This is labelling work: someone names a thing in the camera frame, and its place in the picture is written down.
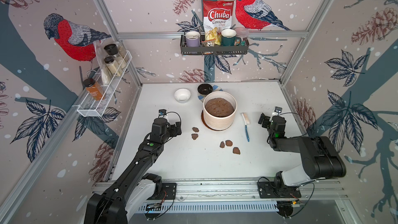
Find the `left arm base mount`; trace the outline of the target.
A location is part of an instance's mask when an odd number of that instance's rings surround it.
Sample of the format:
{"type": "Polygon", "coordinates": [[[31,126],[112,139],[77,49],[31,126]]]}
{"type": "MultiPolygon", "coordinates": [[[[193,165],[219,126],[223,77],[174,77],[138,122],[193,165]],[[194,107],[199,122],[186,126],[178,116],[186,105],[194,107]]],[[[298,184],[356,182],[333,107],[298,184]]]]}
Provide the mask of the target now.
{"type": "Polygon", "coordinates": [[[134,189],[134,193],[148,196],[148,200],[175,200],[176,183],[165,183],[159,175],[147,173],[134,189]]]}

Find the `blue white scrub brush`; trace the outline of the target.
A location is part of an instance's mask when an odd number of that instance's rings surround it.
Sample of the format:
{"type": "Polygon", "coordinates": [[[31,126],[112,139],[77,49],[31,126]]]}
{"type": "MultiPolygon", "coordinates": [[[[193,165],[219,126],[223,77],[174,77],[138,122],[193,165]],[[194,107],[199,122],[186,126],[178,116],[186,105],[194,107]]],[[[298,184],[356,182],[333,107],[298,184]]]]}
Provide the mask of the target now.
{"type": "Polygon", "coordinates": [[[247,142],[250,142],[250,137],[249,137],[249,132],[248,132],[248,126],[250,125],[250,120],[248,118],[247,113],[242,113],[241,115],[243,117],[244,124],[245,124],[246,139],[247,139],[247,142]]]}

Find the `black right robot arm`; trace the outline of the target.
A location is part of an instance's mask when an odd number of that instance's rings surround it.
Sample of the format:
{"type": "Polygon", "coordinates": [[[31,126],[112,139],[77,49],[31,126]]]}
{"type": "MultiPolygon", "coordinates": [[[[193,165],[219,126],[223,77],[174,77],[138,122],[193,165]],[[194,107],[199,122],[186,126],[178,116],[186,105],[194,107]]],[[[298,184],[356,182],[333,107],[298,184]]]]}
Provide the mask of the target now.
{"type": "Polygon", "coordinates": [[[276,174],[271,185],[279,189],[297,187],[318,179],[342,178],[346,166],[326,136],[285,137],[286,120],[281,116],[261,114],[259,124],[268,130],[267,143],[274,151],[300,154],[301,164],[276,174]]]}

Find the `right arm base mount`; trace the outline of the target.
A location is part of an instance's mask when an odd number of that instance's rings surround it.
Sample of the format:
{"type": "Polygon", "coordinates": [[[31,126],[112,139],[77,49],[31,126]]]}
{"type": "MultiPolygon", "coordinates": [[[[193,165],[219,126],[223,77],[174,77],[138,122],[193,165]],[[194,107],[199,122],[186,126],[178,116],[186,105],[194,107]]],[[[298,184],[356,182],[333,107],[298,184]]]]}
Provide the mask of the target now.
{"type": "Polygon", "coordinates": [[[266,177],[260,177],[257,187],[261,199],[299,199],[302,197],[299,187],[286,186],[281,179],[271,181],[266,177]]]}

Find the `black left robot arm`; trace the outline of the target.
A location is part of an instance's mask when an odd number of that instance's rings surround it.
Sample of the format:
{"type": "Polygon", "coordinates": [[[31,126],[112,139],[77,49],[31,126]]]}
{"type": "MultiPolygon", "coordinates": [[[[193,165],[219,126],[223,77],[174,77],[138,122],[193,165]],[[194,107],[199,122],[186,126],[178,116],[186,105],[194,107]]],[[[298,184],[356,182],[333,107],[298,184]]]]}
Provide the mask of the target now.
{"type": "Polygon", "coordinates": [[[94,194],[89,199],[84,223],[127,224],[147,199],[157,197],[162,179],[147,171],[163,152],[164,145],[181,134],[180,120],[170,124],[167,118],[156,118],[130,165],[101,195],[94,194]]]}

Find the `white ceramic flower pot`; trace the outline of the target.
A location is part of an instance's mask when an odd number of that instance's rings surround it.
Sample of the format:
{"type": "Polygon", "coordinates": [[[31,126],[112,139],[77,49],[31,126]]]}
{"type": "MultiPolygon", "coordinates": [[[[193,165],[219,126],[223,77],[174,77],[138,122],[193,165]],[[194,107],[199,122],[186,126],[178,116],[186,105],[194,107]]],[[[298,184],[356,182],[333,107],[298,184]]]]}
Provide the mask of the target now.
{"type": "Polygon", "coordinates": [[[203,100],[203,120],[205,124],[216,131],[228,129],[237,113],[235,97],[224,91],[210,93],[203,100]]]}

